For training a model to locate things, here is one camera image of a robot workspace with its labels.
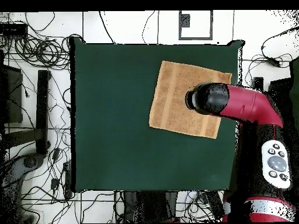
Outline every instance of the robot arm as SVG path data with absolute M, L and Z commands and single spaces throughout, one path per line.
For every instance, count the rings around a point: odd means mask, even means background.
M 272 100 L 260 92 L 244 87 L 202 83 L 187 92 L 186 105 L 202 114 L 283 128 L 281 116 Z
M 238 143 L 253 144 L 237 149 L 235 174 L 241 186 L 224 199 L 223 221 L 234 214 L 231 209 L 239 211 L 235 220 L 246 215 L 252 222 L 293 221 L 295 208 L 285 197 L 292 188 L 289 153 L 283 140 L 283 120 L 271 98 L 244 87 L 202 83 L 186 93 L 185 102 L 200 114 L 243 123 Z M 245 125 L 253 126 L 255 133 L 247 135 Z

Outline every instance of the white control panel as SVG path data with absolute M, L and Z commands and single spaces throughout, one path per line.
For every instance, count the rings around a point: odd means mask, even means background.
M 288 155 L 284 145 L 270 140 L 262 146 L 263 176 L 271 185 L 287 189 L 291 186 Z

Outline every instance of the brown towel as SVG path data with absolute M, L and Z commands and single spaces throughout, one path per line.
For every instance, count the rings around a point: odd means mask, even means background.
M 199 66 L 162 61 L 149 126 L 178 133 L 216 139 L 220 117 L 201 115 L 185 104 L 187 91 L 199 83 L 230 84 L 231 74 Z

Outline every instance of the green table surface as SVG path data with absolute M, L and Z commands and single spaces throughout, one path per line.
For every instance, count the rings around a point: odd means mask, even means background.
M 232 73 L 236 85 L 242 41 L 74 43 L 76 191 L 228 188 L 235 121 L 222 119 L 217 139 L 151 128 L 148 121 L 163 60 Z

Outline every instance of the black metal bracket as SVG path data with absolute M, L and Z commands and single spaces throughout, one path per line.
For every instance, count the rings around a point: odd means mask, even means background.
M 0 61 L 0 73 L 3 72 L 3 62 Z M 0 150 L 9 149 L 21 144 L 36 141 L 36 152 L 41 155 L 47 154 L 48 143 L 48 82 L 51 72 L 48 70 L 38 71 L 37 103 L 36 103 L 36 129 L 30 131 L 17 131 L 3 134 L 0 138 Z M 0 76 L 0 88 L 3 81 Z

